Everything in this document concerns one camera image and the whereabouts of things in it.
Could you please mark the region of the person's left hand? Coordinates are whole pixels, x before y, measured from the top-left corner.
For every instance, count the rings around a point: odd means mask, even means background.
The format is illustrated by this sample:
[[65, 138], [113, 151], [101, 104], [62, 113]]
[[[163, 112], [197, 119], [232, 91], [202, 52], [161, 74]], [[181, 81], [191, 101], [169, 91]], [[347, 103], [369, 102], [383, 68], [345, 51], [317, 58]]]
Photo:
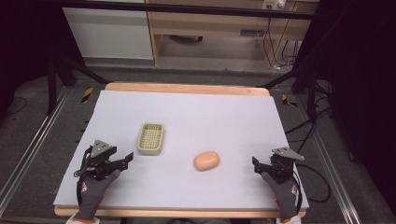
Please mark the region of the person's left hand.
[[103, 180], [95, 180], [87, 176], [78, 183], [78, 203], [79, 210], [76, 217], [82, 219], [93, 219], [99, 208], [100, 202], [104, 199], [106, 189], [120, 176], [120, 170], [112, 172]]

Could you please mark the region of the black metal stand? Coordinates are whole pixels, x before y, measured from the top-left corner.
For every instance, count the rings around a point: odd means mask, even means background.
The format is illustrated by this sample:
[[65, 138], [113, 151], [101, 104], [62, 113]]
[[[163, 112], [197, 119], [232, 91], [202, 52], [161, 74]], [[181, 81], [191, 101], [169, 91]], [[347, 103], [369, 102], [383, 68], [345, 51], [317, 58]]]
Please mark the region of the black metal stand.
[[111, 80], [100, 77], [88, 69], [85, 63], [74, 62], [65, 56], [51, 56], [48, 64], [48, 88], [49, 88], [49, 107], [47, 114], [50, 115], [57, 105], [57, 77], [60, 78], [65, 86], [74, 86], [77, 83], [74, 70], [92, 78], [100, 84], [111, 83]]
[[272, 89], [275, 85], [280, 84], [290, 78], [295, 80], [291, 86], [293, 93], [301, 93], [305, 87], [308, 88], [306, 112], [310, 119], [316, 119], [315, 109], [315, 93], [317, 76], [312, 63], [301, 63], [296, 68], [293, 68], [288, 73], [275, 78], [265, 84], [259, 85], [259, 88]]

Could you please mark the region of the light wooden desk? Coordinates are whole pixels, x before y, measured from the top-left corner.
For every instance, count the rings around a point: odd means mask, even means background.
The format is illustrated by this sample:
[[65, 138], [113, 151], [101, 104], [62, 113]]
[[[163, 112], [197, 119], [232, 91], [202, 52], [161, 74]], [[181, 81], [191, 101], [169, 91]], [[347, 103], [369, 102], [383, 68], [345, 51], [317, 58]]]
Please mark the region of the light wooden desk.
[[[145, 0], [149, 4], [235, 7], [262, 9], [263, 0]], [[314, 13], [319, 0], [287, 0], [282, 10]], [[253, 37], [267, 67], [281, 64], [280, 54], [288, 41], [302, 41], [310, 25], [308, 20], [267, 19], [240, 16], [150, 12], [150, 31], [160, 35]]]

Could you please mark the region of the person's right hand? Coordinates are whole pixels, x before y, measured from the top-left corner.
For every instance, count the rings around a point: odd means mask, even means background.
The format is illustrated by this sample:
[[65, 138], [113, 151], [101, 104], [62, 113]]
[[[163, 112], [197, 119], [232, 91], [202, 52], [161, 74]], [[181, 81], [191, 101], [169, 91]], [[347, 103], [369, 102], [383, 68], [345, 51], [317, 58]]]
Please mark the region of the person's right hand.
[[296, 207], [298, 189], [295, 182], [289, 179], [278, 184], [268, 173], [262, 173], [262, 179], [271, 187], [280, 211], [276, 224], [302, 224]]

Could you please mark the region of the yellow black striped tape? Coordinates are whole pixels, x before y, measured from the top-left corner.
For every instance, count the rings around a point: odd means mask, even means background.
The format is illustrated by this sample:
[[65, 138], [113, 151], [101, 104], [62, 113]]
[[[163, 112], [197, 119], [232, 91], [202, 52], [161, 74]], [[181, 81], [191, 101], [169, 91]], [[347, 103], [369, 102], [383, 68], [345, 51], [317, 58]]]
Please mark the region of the yellow black striped tape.
[[282, 104], [283, 105], [289, 105], [291, 107], [298, 107], [298, 104], [295, 102], [291, 102], [288, 98], [287, 94], [282, 94]]
[[89, 87], [84, 91], [83, 97], [81, 98], [82, 103], [86, 103], [88, 101], [88, 99], [92, 94], [92, 91], [93, 91], [93, 87]]

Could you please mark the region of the beige slotted soap dish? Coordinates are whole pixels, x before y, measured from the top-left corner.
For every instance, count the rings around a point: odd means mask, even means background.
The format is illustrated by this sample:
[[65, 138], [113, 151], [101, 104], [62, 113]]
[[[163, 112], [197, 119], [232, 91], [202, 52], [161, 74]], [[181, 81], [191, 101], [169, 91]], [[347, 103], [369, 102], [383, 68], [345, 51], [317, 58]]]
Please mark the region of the beige slotted soap dish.
[[164, 127], [161, 123], [144, 123], [141, 127], [137, 150], [141, 155], [156, 156], [162, 152]]

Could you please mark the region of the black horizontal frame bar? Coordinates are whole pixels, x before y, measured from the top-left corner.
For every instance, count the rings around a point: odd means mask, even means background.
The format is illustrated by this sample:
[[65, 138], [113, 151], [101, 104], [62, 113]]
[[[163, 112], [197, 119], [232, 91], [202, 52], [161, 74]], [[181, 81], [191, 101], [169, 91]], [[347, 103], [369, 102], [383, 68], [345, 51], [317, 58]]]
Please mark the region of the black horizontal frame bar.
[[295, 20], [313, 20], [317, 14], [309, 12], [276, 11], [264, 9], [235, 8], [235, 7], [204, 7], [146, 3], [124, 3], [92, 0], [55, 0], [61, 7], [111, 9], [128, 11], [147, 11], [163, 13], [187, 13], [203, 15], [240, 16], [255, 18], [277, 18]]

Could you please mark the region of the white cabinet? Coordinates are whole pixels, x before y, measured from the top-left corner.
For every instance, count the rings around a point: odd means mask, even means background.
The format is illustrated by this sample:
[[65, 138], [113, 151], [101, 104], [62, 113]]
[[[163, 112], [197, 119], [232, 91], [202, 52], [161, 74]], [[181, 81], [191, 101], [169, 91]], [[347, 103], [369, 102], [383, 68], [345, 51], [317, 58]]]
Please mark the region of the white cabinet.
[[145, 11], [64, 7], [64, 14], [84, 58], [153, 59]]

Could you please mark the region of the white power strip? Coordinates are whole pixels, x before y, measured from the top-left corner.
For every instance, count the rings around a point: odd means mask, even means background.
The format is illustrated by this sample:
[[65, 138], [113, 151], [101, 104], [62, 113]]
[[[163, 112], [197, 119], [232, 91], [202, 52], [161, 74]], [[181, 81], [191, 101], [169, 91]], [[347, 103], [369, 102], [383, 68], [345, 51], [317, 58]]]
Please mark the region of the white power strip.
[[287, 0], [263, 0], [262, 9], [282, 10], [286, 3]]

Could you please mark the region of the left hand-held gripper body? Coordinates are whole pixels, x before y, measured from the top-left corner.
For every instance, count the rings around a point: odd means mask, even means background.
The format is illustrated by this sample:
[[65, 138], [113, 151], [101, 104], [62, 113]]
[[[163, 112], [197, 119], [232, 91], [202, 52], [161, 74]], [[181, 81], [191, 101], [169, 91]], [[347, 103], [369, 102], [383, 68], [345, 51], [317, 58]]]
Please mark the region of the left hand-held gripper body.
[[101, 140], [95, 140], [90, 146], [89, 156], [83, 165], [83, 174], [95, 180], [103, 180], [117, 170], [116, 163], [109, 157], [117, 152], [117, 148]]

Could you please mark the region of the orange oval soap bar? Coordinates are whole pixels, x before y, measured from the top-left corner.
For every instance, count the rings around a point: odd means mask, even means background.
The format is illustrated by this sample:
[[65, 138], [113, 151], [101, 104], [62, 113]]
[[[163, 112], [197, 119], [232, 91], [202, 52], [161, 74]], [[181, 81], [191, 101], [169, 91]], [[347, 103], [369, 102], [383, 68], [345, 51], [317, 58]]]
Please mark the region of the orange oval soap bar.
[[207, 151], [197, 155], [193, 160], [194, 167], [200, 171], [207, 171], [219, 164], [219, 154], [215, 151]]

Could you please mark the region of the aluminium floor rail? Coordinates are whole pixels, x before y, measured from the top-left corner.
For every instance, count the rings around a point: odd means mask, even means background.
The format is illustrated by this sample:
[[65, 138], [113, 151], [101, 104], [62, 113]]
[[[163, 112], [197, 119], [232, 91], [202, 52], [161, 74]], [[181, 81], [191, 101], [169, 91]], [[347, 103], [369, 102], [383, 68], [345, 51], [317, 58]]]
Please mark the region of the aluminium floor rail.
[[53, 107], [52, 111], [42, 121], [40, 127], [35, 132], [34, 137], [30, 141], [28, 147], [25, 149], [16, 167], [13, 169], [6, 184], [0, 190], [0, 217], [5, 213], [18, 186], [20, 185], [27, 170], [33, 162], [36, 153], [41, 148], [43, 142], [50, 132], [51, 127], [58, 118], [59, 113], [62, 111], [70, 91], [71, 87], [62, 88], [60, 95], [56, 98], [55, 107]]
[[313, 104], [312, 122], [308, 123], [310, 132], [307, 136], [309, 143], [301, 145], [303, 153], [308, 156], [311, 150], [314, 159], [307, 158], [305, 165], [312, 169], [318, 168], [320, 184], [327, 188], [328, 200], [322, 203], [314, 202], [313, 188], [306, 187], [311, 198], [311, 208], [336, 203], [330, 209], [331, 216], [342, 216], [340, 224], [361, 224], [361, 218], [347, 191], [346, 176], [350, 172], [352, 163], [348, 158], [348, 150], [332, 119], [332, 109], [324, 96], [315, 96]]

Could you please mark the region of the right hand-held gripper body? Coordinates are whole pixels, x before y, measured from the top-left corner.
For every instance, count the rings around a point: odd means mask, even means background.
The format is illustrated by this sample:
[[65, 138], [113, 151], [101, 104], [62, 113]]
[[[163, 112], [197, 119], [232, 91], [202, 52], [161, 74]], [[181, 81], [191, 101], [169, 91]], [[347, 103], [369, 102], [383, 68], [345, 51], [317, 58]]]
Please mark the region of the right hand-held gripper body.
[[293, 178], [293, 167], [296, 160], [303, 161], [304, 156], [295, 152], [289, 147], [279, 147], [273, 149], [270, 158], [272, 165], [272, 178], [282, 184]]

